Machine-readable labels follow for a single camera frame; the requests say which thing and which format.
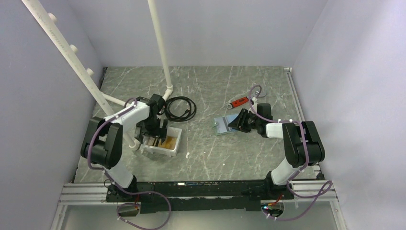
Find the gray marble surface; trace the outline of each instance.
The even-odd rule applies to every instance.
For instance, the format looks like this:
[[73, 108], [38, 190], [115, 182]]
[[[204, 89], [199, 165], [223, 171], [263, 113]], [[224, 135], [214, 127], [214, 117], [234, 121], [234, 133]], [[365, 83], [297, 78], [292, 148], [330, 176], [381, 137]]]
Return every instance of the gray marble surface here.
[[[283, 141], [262, 138], [255, 130], [216, 136], [212, 128], [215, 117], [237, 114], [248, 104], [228, 110], [231, 101], [247, 95], [254, 84], [261, 84], [268, 95], [259, 103], [270, 103], [274, 119], [298, 119], [291, 87], [282, 67], [171, 67], [173, 96], [187, 96], [197, 105], [196, 116], [188, 122], [169, 122], [170, 127], [182, 129], [180, 148], [176, 157], [132, 151], [123, 143], [122, 161], [138, 181], [199, 181], [263, 179], [284, 158]], [[162, 67], [109, 67], [101, 91], [121, 100], [130, 97], [163, 95], [166, 82]], [[121, 107], [110, 103], [114, 111]], [[186, 103], [174, 104], [179, 115]], [[94, 116], [106, 114], [98, 105]], [[312, 179], [308, 167], [299, 178]], [[89, 170], [81, 158], [76, 183], [103, 182], [100, 171]]]

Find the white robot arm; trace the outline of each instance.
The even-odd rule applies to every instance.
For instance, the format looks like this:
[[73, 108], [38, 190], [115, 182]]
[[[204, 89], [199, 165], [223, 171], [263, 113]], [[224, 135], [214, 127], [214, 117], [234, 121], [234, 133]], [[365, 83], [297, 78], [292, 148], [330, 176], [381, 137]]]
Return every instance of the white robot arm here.
[[[271, 105], [268, 103], [258, 104], [257, 113], [272, 120]], [[325, 152], [315, 124], [313, 121], [305, 121], [302, 122], [302, 125], [305, 129], [306, 140], [301, 140], [299, 127], [292, 122], [269, 123], [252, 112], [242, 109], [238, 117], [228, 126], [242, 132], [256, 129], [258, 134], [264, 138], [283, 139], [285, 158], [276, 169], [267, 175], [267, 179], [271, 179], [272, 185], [286, 185], [288, 179], [305, 164], [305, 150], [302, 141], [306, 141], [309, 166], [324, 160]]]
[[[87, 158], [91, 139], [97, 135], [91, 147], [91, 162], [101, 165], [108, 175], [124, 189], [131, 189], [136, 184], [136, 178], [120, 160], [122, 154], [123, 133], [137, 126], [136, 137], [141, 143], [144, 136], [158, 138], [163, 142], [167, 134], [167, 120], [158, 117], [165, 104], [159, 95], [152, 95], [150, 99], [138, 97], [136, 105], [133, 102], [123, 110], [105, 118], [93, 117], [89, 121], [88, 129], [81, 148], [81, 155]], [[106, 124], [98, 133], [96, 130], [106, 121]]]

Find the light purple wall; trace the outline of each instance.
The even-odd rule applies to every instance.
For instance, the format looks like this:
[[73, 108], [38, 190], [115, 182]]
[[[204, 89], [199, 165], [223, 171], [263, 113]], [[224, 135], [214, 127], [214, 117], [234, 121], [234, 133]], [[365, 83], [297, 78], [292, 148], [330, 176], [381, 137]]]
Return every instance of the light purple wall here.
[[406, 229], [406, 1], [329, 0], [293, 78], [349, 229]]
[[[98, 81], [101, 62], [69, 4], [41, 3]], [[0, 22], [0, 229], [46, 230], [94, 100], [20, 0], [0, 1]]]
[[[146, 0], [69, 0], [106, 66], [159, 66]], [[157, 0], [170, 65], [291, 67], [327, 0]]]

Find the coiled black cable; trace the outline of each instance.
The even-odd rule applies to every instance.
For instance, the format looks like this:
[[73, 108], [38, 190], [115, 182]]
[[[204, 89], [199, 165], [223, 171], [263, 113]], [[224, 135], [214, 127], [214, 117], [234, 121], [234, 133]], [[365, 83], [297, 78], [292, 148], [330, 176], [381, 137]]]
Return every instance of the coiled black cable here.
[[[170, 111], [170, 105], [178, 100], [186, 101], [186, 103], [188, 104], [188, 108], [180, 116], [176, 116]], [[167, 99], [167, 101], [165, 102], [163, 113], [165, 113], [165, 116], [169, 121], [182, 122], [192, 119], [196, 115], [196, 110], [196, 104], [194, 103], [194, 101], [192, 101], [189, 97], [179, 96]]]

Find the white plastic container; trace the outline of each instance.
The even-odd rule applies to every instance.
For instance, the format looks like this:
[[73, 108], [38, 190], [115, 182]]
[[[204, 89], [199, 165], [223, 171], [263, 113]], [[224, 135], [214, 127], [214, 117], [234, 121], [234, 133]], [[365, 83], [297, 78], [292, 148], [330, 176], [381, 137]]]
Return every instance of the white plastic container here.
[[181, 133], [182, 133], [181, 128], [168, 127], [167, 137], [176, 138], [175, 149], [173, 149], [173, 150], [147, 145], [150, 137], [144, 137], [144, 144], [143, 144], [144, 149], [146, 149], [150, 153], [160, 153], [160, 154], [167, 155], [169, 157], [175, 157], [176, 154], [178, 153]]

